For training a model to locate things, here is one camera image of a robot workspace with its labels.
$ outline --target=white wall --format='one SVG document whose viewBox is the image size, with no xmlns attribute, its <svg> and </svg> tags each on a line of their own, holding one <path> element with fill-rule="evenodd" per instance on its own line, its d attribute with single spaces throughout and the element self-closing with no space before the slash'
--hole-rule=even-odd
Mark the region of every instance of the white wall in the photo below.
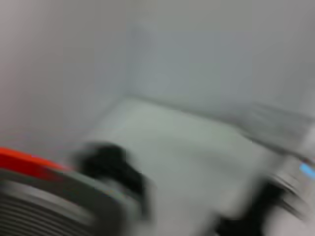
<svg viewBox="0 0 315 236">
<path fill-rule="evenodd" d="M 20 62 L 23 149 L 60 158 L 125 92 L 129 1 L 3 2 Z"/>
<path fill-rule="evenodd" d="M 296 110 L 310 0 L 138 0 L 133 93 L 234 118 L 251 102 Z"/>
</svg>

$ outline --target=red object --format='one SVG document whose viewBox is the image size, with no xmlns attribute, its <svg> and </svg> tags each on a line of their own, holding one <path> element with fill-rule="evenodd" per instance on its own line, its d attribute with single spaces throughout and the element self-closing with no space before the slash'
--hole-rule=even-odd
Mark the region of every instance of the red object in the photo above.
<svg viewBox="0 0 315 236">
<path fill-rule="evenodd" d="M 48 169 L 65 170 L 54 162 L 4 147 L 0 147 L 0 168 L 44 180 L 56 180 Z"/>
</svg>

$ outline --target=blue light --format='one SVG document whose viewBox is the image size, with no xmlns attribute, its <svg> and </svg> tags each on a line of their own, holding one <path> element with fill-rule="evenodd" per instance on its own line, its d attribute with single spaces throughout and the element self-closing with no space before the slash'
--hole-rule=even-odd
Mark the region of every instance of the blue light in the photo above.
<svg viewBox="0 0 315 236">
<path fill-rule="evenodd" d="M 300 170 L 304 172 L 308 177 L 315 179 L 315 170 L 312 169 L 310 166 L 307 164 L 302 164 L 300 166 Z"/>
</svg>

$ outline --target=black object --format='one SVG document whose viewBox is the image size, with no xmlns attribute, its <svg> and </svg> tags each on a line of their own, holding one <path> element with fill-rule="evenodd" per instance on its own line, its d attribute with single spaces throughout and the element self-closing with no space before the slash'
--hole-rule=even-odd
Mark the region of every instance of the black object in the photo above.
<svg viewBox="0 0 315 236">
<path fill-rule="evenodd" d="M 277 204 L 282 203 L 287 192 L 290 190 L 279 183 L 266 181 L 240 219 L 220 217 L 218 224 L 209 232 L 211 234 L 206 235 L 216 233 L 219 236 L 264 236 L 263 230 L 268 216 Z"/>
<path fill-rule="evenodd" d="M 97 144 L 81 154 L 79 172 L 95 178 L 109 178 L 129 189 L 138 199 L 142 216 L 148 219 L 149 204 L 146 178 L 128 164 L 128 154 L 114 144 Z"/>
</svg>

